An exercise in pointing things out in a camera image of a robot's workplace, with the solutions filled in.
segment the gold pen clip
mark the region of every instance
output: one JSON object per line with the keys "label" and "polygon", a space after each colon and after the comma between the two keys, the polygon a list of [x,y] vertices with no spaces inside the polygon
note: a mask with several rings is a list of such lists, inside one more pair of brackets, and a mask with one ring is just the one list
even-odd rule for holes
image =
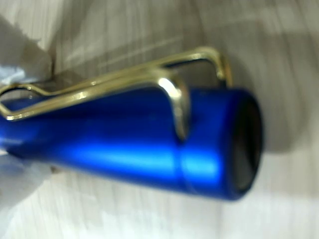
{"label": "gold pen clip", "polygon": [[32,84],[14,84],[0,89],[6,92],[25,89],[41,96],[55,96],[18,111],[10,111],[0,103],[0,114],[7,120],[22,120],[58,109],[70,107],[108,95],[140,88],[158,87],[169,98],[177,136],[184,140],[189,130],[190,98],[187,86],[170,67],[205,60],[215,66],[220,86],[231,87],[232,77],[228,61],[217,50],[199,47],[194,50],[112,72],[60,91],[48,92]]}

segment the wooden surface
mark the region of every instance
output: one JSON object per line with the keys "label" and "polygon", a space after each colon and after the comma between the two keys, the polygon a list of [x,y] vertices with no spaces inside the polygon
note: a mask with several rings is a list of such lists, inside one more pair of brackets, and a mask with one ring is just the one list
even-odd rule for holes
{"label": "wooden surface", "polygon": [[[10,0],[0,13],[54,55],[60,86],[215,46],[266,124],[261,171],[238,203],[64,172],[19,206],[6,239],[319,238],[318,0]],[[189,71],[207,83],[205,67]]]}

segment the metal clip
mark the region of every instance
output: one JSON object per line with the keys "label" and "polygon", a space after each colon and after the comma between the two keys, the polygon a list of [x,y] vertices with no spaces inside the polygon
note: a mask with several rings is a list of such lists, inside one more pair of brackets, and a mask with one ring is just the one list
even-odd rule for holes
{"label": "metal clip", "polygon": [[32,84],[14,84],[2,87],[0,96],[9,91],[25,89],[42,96],[55,97],[14,112],[0,103],[0,114],[7,120],[22,120],[124,91],[158,87],[170,100],[176,134],[181,140],[184,140],[189,129],[189,93],[184,81],[168,68],[198,60],[208,61],[215,66],[220,86],[232,86],[230,67],[225,57],[213,48],[199,47],[92,78],[60,91],[48,92]]}

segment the pen barrel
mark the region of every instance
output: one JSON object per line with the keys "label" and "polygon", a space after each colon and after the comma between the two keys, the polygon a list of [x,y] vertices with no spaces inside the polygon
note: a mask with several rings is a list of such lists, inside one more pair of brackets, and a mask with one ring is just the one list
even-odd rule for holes
{"label": "pen barrel", "polygon": [[[168,99],[137,90],[18,121],[0,119],[0,146],[25,159],[195,195],[235,200],[250,188],[262,119],[244,90],[193,90],[180,141]],[[6,101],[11,110],[40,99]]]}

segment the white surface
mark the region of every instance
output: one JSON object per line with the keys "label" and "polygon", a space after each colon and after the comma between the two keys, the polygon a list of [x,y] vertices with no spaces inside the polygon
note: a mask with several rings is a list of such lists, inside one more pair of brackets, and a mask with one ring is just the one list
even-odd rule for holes
{"label": "white surface", "polygon": [[[238,203],[64,172],[21,204],[6,239],[319,238],[317,0],[11,0],[0,12],[56,55],[60,86],[215,46],[266,124],[260,174]],[[188,71],[208,84],[204,67]]]}
{"label": "white surface", "polygon": [[50,167],[38,162],[22,162],[0,152],[0,238],[19,202],[34,192],[51,174]]}
{"label": "white surface", "polygon": [[0,83],[30,83],[51,76],[51,58],[16,24],[0,16]]}

